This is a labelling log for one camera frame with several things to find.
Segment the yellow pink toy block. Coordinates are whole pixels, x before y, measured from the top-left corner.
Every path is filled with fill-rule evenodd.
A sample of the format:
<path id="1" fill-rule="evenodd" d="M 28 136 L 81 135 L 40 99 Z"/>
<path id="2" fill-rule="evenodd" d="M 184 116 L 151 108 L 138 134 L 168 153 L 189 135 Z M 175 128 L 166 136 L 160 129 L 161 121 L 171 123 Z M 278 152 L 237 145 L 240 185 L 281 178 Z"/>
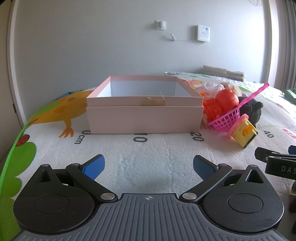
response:
<path id="1" fill-rule="evenodd" d="M 237 119 L 227 133 L 228 138 L 233 138 L 243 148 L 246 148 L 258 135 L 257 129 L 248 119 L 249 116 L 243 114 Z"/>

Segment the black plush toy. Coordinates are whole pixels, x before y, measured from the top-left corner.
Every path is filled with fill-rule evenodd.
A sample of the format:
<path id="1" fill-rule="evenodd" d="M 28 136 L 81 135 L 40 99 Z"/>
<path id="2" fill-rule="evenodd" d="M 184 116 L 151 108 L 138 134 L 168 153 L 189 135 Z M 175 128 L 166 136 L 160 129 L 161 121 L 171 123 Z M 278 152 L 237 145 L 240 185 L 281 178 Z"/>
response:
<path id="1" fill-rule="evenodd" d="M 247 114 L 249 116 L 248 120 L 252 123 L 254 127 L 256 127 L 256 124 L 259 122 L 262 115 L 262 108 L 262 102 L 252 99 L 241 106 L 240 115 Z"/>

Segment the pink plastic basket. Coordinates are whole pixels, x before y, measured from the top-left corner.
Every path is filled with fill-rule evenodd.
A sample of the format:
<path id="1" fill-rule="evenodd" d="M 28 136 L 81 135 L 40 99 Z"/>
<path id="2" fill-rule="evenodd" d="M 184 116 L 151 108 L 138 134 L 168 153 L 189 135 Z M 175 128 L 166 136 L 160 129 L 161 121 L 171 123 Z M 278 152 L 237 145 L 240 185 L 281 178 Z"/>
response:
<path id="1" fill-rule="evenodd" d="M 250 96 L 243 99 L 238 106 L 229 112 L 225 113 L 221 117 L 207 123 L 208 126 L 212 126 L 215 130 L 219 132 L 228 132 L 230 128 L 236 123 L 238 118 L 240 117 L 240 108 L 259 95 L 263 90 L 269 87 L 269 83 L 265 83 L 262 87 L 260 87 L 256 92 L 252 93 Z"/>

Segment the red plastic bear toy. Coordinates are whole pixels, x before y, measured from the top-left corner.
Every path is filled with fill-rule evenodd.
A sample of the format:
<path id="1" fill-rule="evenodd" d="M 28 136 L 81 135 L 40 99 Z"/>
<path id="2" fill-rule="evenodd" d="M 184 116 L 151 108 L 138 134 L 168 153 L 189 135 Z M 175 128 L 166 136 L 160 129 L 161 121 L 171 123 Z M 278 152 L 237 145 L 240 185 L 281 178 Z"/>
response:
<path id="1" fill-rule="evenodd" d="M 231 89 L 219 91 L 214 98 L 204 99 L 204 115 L 208 121 L 214 121 L 239 105 L 237 95 Z"/>

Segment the pink white lace cloth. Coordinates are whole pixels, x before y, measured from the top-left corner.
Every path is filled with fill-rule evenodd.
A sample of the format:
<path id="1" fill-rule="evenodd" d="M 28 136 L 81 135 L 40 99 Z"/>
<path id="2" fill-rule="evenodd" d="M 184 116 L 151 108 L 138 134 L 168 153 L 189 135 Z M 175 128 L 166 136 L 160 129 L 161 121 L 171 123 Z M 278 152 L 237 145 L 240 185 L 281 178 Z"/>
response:
<path id="1" fill-rule="evenodd" d="M 207 93 L 209 95 L 215 95 L 219 91 L 224 90 L 224 86 L 222 84 L 217 84 L 215 82 L 204 82 L 202 85 L 196 87 L 196 91 L 198 93 Z"/>

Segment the colourful quilted play mat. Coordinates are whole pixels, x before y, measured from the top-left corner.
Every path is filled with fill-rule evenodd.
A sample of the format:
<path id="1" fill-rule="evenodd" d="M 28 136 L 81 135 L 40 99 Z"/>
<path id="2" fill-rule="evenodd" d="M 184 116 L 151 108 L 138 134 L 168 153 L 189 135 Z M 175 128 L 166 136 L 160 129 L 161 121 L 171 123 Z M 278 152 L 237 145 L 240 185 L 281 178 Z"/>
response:
<path id="1" fill-rule="evenodd" d="M 193 170 L 196 155 L 235 169 L 250 164 L 264 169 L 254 157 L 257 147 L 286 153 L 295 144 L 295 106 L 273 87 L 256 97 L 263 103 L 262 115 L 258 135 L 246 148 L 210 126 L 197 133 L 93 135 L 86 114 L 88 94 L 80 90 L 56 99 L 35 112 L 19 133 L 1 176 L 1 240 L 20 232 L 13 205 L 41 164 L 59 169 L 102 154 L 105 169 L 97 181 L 117 195 L 180 195 L 200 181 Z"/>

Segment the green pillow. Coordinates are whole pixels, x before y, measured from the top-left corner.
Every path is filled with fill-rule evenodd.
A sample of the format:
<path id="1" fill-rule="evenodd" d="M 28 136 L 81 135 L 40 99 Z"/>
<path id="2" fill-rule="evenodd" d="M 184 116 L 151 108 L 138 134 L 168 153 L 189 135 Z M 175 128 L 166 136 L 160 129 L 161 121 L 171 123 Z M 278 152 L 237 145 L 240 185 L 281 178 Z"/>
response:
<path id="1" fill-rule="evenodd" d="M 291 102 L 292 104 L 296 105 L 296 89 L 287 89 L 282 92 L 284 98 Z"/>

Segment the pink plush bunny doll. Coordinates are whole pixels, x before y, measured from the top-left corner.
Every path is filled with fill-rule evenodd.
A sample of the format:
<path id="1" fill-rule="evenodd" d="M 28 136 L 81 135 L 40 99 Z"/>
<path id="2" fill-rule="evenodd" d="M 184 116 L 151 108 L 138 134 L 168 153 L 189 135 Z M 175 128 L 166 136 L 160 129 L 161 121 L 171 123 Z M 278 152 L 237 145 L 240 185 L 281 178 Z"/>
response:
<path id="1" fill-rule="evenodd" d="M 223 85 L 225 89 L 232 90 L 238 97 L 242 96 L 242 92 L 237 85 L 229 82 L 221 82 L 220 84 Z"/>

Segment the grey curtain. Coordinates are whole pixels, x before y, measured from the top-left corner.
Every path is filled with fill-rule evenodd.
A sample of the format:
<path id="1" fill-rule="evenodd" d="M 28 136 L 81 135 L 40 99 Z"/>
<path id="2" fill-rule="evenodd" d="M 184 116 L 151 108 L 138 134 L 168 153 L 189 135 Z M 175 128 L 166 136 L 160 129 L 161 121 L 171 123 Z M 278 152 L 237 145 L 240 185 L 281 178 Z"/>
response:
<path id="1" fill-rule="evenodd" d="M 295 88 L 295 1 L 276 1 L 279 51 L 275 87 Z"/>

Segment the pink cardboard storage box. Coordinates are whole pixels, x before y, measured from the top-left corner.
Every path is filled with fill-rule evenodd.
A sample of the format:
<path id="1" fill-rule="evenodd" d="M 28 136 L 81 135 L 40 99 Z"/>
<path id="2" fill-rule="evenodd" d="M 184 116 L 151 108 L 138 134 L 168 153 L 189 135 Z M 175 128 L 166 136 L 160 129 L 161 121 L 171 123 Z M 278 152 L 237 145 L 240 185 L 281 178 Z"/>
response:
<path id="1" fill-rule="evenodd" d="M 110 76 L 86 98 L 92 134 L 198 132 L 203 97 L 175 76 Z"/>

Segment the folded beige towel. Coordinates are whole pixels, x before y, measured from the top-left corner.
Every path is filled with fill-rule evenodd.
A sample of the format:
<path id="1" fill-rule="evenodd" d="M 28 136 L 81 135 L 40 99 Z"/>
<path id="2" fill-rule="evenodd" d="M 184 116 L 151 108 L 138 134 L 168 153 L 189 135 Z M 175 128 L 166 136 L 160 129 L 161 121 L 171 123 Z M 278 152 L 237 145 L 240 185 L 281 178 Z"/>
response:
<path id="1" fill-rule="evenodd" d="M 224 68 L 212 67 L 208 65 L 203 66 L 203 71 L 206 75 L 213 75 L 218 77 L 229 78 L 237 81 L 244 82 L 246 75 L 240 71 L 230 71 Z"/>

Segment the white wall thermostat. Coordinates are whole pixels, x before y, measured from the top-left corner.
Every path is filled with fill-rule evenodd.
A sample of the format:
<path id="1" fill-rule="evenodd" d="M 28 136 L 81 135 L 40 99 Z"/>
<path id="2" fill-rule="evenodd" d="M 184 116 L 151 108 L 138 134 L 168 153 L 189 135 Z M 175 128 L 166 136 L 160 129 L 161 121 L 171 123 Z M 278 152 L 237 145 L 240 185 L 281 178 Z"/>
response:
<path id="1" fill-rule="evenodd" d="M 201 42 L 210 42 L 210 27 L 197 25 L 196 39 Z"/>

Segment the white wall socket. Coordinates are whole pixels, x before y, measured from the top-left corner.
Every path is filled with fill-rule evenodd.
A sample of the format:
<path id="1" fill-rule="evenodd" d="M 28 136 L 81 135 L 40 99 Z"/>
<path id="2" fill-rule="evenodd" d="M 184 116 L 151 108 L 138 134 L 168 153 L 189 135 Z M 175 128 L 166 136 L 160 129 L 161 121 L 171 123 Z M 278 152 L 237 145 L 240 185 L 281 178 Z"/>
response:
<path id="1" fill-rule="evenodd" d="M 166 21 L 155 21 L 155 29 L 165 31 L 167 29 Z"/>

